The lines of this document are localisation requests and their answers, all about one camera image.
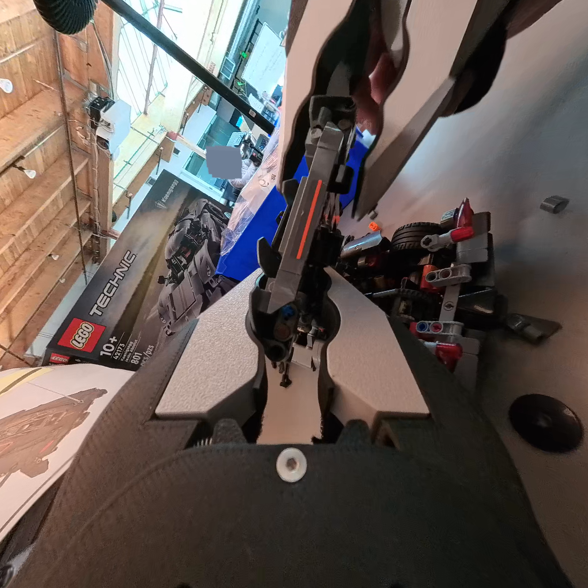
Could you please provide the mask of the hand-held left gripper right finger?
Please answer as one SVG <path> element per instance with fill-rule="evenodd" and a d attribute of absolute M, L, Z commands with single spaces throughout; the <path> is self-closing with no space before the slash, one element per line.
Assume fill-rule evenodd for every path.
<path fill-rule="evenodd" d="M 334 269 L 323 297 L 320 351 L 322 442 L 361 420 L 372 439 L 387 419 L 428 420 L 430 409 L 387 315 Z"/>

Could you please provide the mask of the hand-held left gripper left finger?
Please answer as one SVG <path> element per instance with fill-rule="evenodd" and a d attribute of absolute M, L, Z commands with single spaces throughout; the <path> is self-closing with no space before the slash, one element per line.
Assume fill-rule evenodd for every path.
<path fill-rule="evenodd" d="M 155 409 L 157 420 L 196 420 L 213 428 L 233 419 L 244 432 L 261 432 L 266 360 L 249 317 L 261 275 L 256 269 L 200 314 Z"/>

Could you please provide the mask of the partly built lego car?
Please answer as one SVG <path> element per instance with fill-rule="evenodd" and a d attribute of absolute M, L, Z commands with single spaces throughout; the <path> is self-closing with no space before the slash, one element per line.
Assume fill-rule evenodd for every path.
<path fill-rule="evenodd" d="M 334 264 L 472 391 L 486 333 L 503 323 L 508 306 L 495 284 L 490 225 L 490 212 L 474 212 L 464 198 L 437 223 L 405 224 L 390 238 L 371 223 L 369 234 L 345 239 Z"/>

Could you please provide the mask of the grey lego door panel assembly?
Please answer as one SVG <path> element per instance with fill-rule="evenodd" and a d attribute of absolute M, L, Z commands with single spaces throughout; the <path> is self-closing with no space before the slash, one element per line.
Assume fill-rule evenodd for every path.
<path fill-rule="evenodd" d="M 250 297 L 249 322 L 265 356 L 291 384 L 289 364 L 295 344 L 306 335 L 324 337 L 324 270 L 336 263 L 343 235 L 338 229 L 340 196 L 350 192 L 354 170 L 348 165 L 355 143 L 356 106 L 351 97 L 316 95 L 309 106 L 305 140 L 306 176 L 285 180 L 286 210 L 271 244 L 257 245 L 262 275 Z"/>

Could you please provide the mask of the dark lego set box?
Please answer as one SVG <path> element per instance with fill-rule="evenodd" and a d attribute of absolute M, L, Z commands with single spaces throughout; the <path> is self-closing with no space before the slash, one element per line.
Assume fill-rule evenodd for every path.
<path fill-rule="evenodd" d="M 43 356 L 136 371 L 246 274 L 221 256 L 232 210 L 163 171 Z"/>

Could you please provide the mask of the grey lego hinge panel piece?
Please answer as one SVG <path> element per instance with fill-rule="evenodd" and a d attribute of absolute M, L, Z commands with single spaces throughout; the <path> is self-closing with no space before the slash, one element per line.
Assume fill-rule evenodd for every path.
<path fill-rule="evenodd" d="M 511 334 L 533 345 L 541 344 L 562 329 L 557 321 L 521 313 L 508 313 L 503 325 Z"/>

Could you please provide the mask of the black round lego dish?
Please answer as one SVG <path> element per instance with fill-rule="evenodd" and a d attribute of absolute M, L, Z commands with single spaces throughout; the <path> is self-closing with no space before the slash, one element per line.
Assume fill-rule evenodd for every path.
<path fill-rule="evenodd" d="M 562 401 L 545 394 L 525 394 L 513 401 L 509 421 L 517 434 L 536 449 L 567 453 L 584 438 L 577 414 Z"/>

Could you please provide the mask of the person's right hand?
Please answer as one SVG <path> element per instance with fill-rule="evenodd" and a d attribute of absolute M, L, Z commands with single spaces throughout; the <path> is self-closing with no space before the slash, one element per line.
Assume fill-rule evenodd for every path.
<path fill-rule="evenodd" d="M 383 44 L 374 49 L 366 64 L 364 94 L 357 99 L 357 108 L 362 111 L 362 125 L 371 135 L 379 128 L 379 109 L 395 81 L 398 69 L 389 48 Z"/>

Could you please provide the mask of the whiteboard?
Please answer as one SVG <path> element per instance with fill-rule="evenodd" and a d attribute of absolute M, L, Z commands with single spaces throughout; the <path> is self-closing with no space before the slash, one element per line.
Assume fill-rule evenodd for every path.
<path fill-rule="evenodd" d="M 251 55 L 246 60 L 241 79 L 253 87 L 257 94 L 271 94 L 277 85 L 283 85 L 285 66 L 282 40 L 267 24 L 263 24 Z"/>

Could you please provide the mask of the blue plastic bin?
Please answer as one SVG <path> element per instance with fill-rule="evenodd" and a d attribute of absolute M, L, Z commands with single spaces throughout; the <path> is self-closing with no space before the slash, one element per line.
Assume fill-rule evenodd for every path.
<path fill-rule="evenodd" d="M 276 187 L 273 188 L 231 252 L 226 256 L 220 256 L 217 273 L 242 281 L 256 270 L 259 267 L 257 242 L 261 238 L 272 242 L 279 223 L 278 216 L 285 209 L 284 197 Z"/>

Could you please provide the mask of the clear plastic parts bags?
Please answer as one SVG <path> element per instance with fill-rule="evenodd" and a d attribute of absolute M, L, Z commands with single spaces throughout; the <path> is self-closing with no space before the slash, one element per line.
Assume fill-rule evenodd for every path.
<path fill-rule="evenodd" d="M 270 136 L 258 170 L 249 183 L 242 190 L 237 190 L 237 200 L 222 238 L 221 256 L 226 256 L 231 252 L 238 238 L 245 232 L 255 213 L 267 199 L 270 191 L 276 187 L 281 154 L 280 131 L 281 129 L 277 128 Z"/>

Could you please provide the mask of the white instruction booklet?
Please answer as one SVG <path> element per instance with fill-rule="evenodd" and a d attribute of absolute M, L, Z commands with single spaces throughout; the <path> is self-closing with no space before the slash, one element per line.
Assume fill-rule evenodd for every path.
<path fill-rule="evenodd" d="M 133 374 L 99 364 L 1 371 L 1 540 L 65 473 Z"/>

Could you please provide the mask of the black ribbed round fixture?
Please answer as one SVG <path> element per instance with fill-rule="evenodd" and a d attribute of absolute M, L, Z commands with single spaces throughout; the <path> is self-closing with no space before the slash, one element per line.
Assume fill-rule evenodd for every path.
<path fill-rule="evenodd" d="M 93 19 L 98 1 L 33 1 L 41 18 L 64 35 L 81 32 Z"/>

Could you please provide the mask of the ceiling track lights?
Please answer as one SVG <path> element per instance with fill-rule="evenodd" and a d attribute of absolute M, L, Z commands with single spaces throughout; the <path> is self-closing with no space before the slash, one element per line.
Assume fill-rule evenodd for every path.
<path fill-rule="evenodd" d="M 54 70 L 1 68 L 13 92 L 1 97 L 1 290 L 25 285 L 90 239 L 86 95 Z"/>

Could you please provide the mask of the white wall-mounted box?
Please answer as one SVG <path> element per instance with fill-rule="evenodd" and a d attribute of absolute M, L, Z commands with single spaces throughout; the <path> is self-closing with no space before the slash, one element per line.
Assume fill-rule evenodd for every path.
<path fill-rule="evenodd" d="M 130 133 L 131 106 L 123 100 L 103 97 L 95 100 L 97 144 L 111 157 L 116 157 L 122 142 Z"/>

